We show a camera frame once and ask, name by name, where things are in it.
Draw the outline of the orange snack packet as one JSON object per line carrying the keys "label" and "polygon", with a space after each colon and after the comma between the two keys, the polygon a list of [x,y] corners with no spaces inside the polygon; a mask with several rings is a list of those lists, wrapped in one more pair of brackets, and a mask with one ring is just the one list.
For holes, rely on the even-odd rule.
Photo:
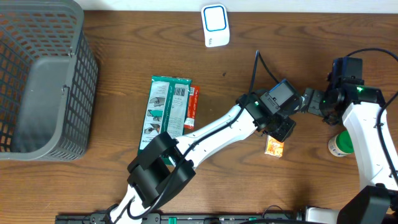
{"label": "orange snack packet", "polygon": [[279,142],[271,136],[267,136],[265,154],[274,156],[274,157],[282,157],[284,151],[284,143]]}

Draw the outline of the green lid jar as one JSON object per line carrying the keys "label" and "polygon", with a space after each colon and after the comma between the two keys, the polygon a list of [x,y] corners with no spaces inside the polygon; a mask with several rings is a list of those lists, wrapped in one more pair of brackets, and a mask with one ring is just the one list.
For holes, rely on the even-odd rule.
{"label": "green lid jar", "polygon": [[336,157],[354,153],[353,144],[347,130],[332,137],[328,142],[329,152]]}

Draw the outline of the red stick sachet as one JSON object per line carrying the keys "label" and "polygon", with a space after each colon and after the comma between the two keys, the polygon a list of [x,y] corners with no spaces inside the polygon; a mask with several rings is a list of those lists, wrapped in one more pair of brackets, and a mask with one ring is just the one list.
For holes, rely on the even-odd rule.
{"label": "red stick sachet", "polygon": [[192,85],[190,87],[190,96],[189,96],[189,101],[188,101],[187,117],[184,122],[184,128],[194,129],[195,117],[196,117],[197,107],[198,107],[199,91],[200,91],[199,86]]}

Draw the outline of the tall green white packet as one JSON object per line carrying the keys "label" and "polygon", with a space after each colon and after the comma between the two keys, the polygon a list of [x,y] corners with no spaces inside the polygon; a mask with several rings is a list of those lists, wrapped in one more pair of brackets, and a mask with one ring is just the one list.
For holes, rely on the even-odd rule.
{"label": "tall green white packet", "polygon": [[168,133],[171,138],[184,134],[191,83],[188,78],[152,77],[139,153],[163,132]]}

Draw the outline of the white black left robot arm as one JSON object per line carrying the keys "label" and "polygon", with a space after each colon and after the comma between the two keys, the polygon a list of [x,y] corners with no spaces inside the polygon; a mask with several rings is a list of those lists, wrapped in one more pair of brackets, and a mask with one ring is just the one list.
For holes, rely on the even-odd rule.
{"label": "white black left robot arm", "polygon": [[226,115],[192,133],[172,138],[157,135],[127,167],[125,197],[108,212],[108,223],[141,223],[151,211],[178,195],[195,169],[226,146],[258,131],[279,142],[290,136],[302,99],[283,93],[242,95]]}

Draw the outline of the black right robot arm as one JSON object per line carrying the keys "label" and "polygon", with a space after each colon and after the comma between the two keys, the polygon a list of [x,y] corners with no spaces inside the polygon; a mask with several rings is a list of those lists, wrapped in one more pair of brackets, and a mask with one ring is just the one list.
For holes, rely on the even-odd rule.
{"label": "black right robot arm", "polygon": [[386,102],[379,89],[343,84],[326,92],[308,88],[306,110],[332,124],[342,123],[351,139],[360,191],[341,210],[308,207],[312,223],[397,222],[397,152],[387,125]]}

